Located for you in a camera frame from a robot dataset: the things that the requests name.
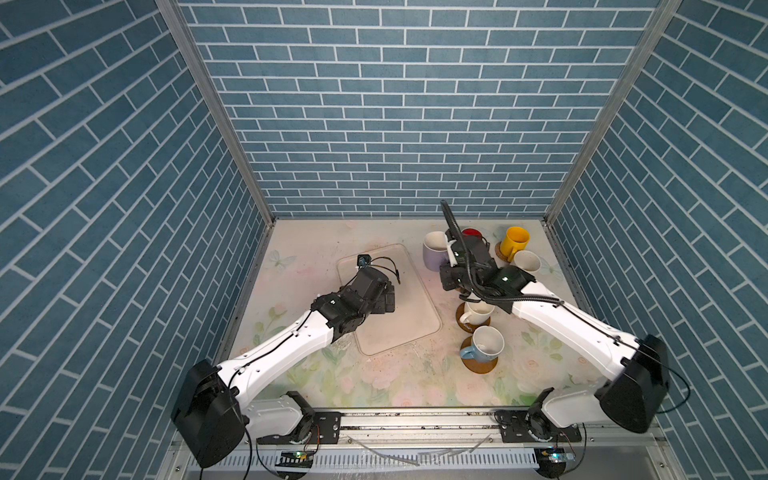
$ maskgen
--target blue mug handle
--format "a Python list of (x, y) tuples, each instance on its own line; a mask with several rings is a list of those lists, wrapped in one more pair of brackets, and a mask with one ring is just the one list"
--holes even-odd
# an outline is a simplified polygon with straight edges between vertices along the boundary
[(477, 350), (475, 349), (475, 347), (473, 345), (470, 345), (470, 346), (462, 349), (462, 351), (459, 352), (458, 355), (460, 357), (462, 357), (463, 359), (474, 359), (476, 352), (477, 352)]

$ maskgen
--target aluminum frame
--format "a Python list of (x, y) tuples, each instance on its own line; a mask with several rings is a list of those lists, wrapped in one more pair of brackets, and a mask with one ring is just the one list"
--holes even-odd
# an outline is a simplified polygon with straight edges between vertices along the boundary
[(603, 141), (603, 137), (608, 132), (611, 122), (613, 122), (616, 114), (619, 112), (619, 108), (624, 103), (624, 99), (627, 98), (637, 77), (640, 76), (640, 72), (643, 70), (648, 58), (650, 58), (650, 54), (653, 53), (654, 48), (656, 48), (659, 40), (661, 40), (661, 35), (667, 29), (681, 1), (660, 0), (659, 5), (651, 14), (643, 36), (637, 43), (637, 46), (632, 49), (632, 53), (627, 59), (627, 64), (624, 66), (624, 70), (621, 71), (618, 80), (616, 80), (616, 85), (614, 85), (611, 94), (608, 96), (605, 106), (600, 110), (598, 118), (594, 121), (592, 130), (584, 139), (584, 143), (581, 145), (581, 149), (576, 155), (570, 171), (568, 171), (560, 189), (547, 208), (544, 214), (546, 223), (552, 225), (557, 220), (565, 202), (576, 187), (579, 178), (581, 178), (581, 175), (592, 161), (592, 155), (598, 149), (600, 142)]
[(187, 21), (184, 19), (184, 14), (181, 12), (177, 0), (156, 0), (157, 7), (160, 9), (160, 14), (163, 16), (170, 35), (174, 38), (176, 46), (181, 52), (181, 56), (184, 57), (184, 61), (187, 63), (187, 67), (190, 70), (190, 74), (194, 79), (194, 83), (200, 90), (200, 94), (203, 95), (208, 110), (219, 128), (221, 137), (224, 139), (224, 143), (227, 144), (227, 148), (232, 155), (237, 170), (243, 177), (250, 196), (253, 198), (253, 202), (256, 204), (259, 212), (266, 221), (268, 227), (271, 227), (275, 223), (275, 216), (270, 210), (270, 206), (264, 197), (264, 194), (257, 183), (256, 176), (253, 173), (248, 162), (243, 145), (240, 143), (240, 139), (237, 138), (234, 126), (230, 120), (227, 110), (224, 108), (224, 104), (221, 102), (214, 82), (211, 80), (208, 68), (205, 66), (203, 57), (200, 55), (200, 51), (195, 46), (194, 38), (192, 37), (192, 31), (187, 25)]
[[(480, 440), (488, 440), (478, 450), (507, 448), (542, 448), (551, 442), (504, 443), (498, 424), (491, 415), (495, 410), (513, 407), (466, 407), (466, 408), (383, 408), (383, 409), (317, 409), (318, 412), (341, 412), (339, 443), (328, 445), (335, 451), (357, 453), (363, 448), (353, 442), (365, 444), (371, 449), (447, 449), (467, 448)], [(654, 462), (660, 480), (685, 478), (671, 452), (661, 427), (654, 423), (648, 432), (635, 434), (618, 425), (588, 424), (587, 446), (589, 447), (645, 447), (649, 459)], [(285, 445), (260, 445), (261, 452), (285, 449)], [(243, 440), (234, 453), (241, 455), (249, 450)], [(181, 480), (187, 466), (193, 465), (191, 453), (178, 438), (171, 442), (158, 479)], [(259, 469), (252, 465), (252, 470)]]

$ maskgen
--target white plastic tray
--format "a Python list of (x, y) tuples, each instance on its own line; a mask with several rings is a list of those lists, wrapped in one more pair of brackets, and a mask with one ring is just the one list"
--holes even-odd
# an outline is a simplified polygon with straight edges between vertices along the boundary
[[(400, 243), (396, 243), (364, 253), (373, 258), (390, 257), (394, 260), (400, 271), (402, 284), (398, 285), (393, 274), (382, 270), (389, 276), (395, 287), (395, 311), (382, 315), (369, 315), (366, 321), (357, 327), (355, 337), (360, 352), (366, 356), (374, 356), (437, 333), (442, 326), (440, 316), (427, 294), (422, 279), (416, 272), (408, 250)], [(342, 285), (357, 272), (356, 263), (357, 255), (342, 258), (336, 263)], [(377, 260), (374, 264), (392, 268), (388, 260)]]

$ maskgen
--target brick wallpaper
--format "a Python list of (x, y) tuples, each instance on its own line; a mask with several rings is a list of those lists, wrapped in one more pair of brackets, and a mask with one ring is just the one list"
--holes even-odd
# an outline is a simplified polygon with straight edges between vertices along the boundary
[(693, 383), (658, 416), (690, 478), (768, 466), (766, 25), (763, 0), (684, 0), (556, 223), (596, 312)]
[(0, 2), (0, 478), (145, 478), (263, 230), (153, 0)]
[(540, 217), (657, 0), (181, 4), (279, 217)]

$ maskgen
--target mug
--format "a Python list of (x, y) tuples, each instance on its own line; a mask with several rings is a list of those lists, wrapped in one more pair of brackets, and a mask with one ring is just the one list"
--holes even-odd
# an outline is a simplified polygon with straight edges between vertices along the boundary
[(528, 273), (536, 273), (541, 268), (541, 259), (538, 255), (527, 250), (517, 252), (512, 262)]
[(462, 233), (471, 237), (482, 238), (482, 233), (480, 233), (480, 230), (477, 230), (476, 228), (465, 228), (462, 230)]
[(443, 232), (429, 232), (424, 237), (422, 246), (424, 265), (433, 272), (439, 272), (440, 266), (448, 263), (448, 241)]
[(512, 261), (512, 257), (517, 252), (523, 250), (528, 241), (531, 239), (531, 234), (525, 228), (522, 227), (510, 227), (507, 229), (507, 234), (502, 240), (502, 244), (499, 247), (502, 255), (507, 257), (507, 260)]
[(486, 302), (465, 302), (464, 313), (458, 318), (458, 321), (465, 325), (480, 325), (491, 317), (491, 313), (496, 307)]
[(504, 349), (502, 333), (492, 326), (479, 326), (472, 334), (472, 344), (458, 354), (463, 359), (487, 363), (498, 357)]

